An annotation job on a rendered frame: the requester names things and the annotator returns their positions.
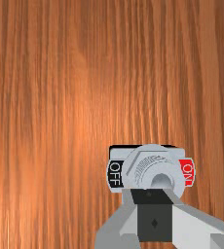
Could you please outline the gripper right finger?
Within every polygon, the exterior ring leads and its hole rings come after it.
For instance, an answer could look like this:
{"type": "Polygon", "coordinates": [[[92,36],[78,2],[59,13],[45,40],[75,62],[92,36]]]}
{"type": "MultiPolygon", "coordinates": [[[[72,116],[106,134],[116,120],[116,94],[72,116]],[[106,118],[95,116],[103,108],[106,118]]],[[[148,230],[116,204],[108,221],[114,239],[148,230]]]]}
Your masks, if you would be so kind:
{"type": "Polygon", "coordinates": [[[154,240],[177,249],[224,249],[224,221],[183,203],[171,189],[155,189],[154,240]]]}

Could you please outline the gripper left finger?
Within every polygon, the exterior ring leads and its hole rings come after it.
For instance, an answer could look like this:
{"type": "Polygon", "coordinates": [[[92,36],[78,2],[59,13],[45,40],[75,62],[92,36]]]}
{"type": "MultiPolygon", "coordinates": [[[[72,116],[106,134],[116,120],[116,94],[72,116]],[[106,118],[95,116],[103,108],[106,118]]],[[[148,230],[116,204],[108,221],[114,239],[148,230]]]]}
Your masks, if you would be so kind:
{"type": "Polygon", "coordinates": [[[141,249],[155,240],[154,189],[122,189],[122,204],[96,233],[94,249],[141,249]]]}

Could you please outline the grey toggle switch black base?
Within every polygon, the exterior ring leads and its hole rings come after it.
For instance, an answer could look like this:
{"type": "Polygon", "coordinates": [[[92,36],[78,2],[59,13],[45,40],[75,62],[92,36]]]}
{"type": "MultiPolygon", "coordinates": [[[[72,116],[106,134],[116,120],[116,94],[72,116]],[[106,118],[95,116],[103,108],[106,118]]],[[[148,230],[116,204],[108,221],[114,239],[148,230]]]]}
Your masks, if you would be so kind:
{"type": "Polygon", "coordinates": [[[182,197],[194,185],[194,161],[185,150],[171,145],[112,145],[106,170],[112,193],[122,189],[168,189],[182,197]]]}

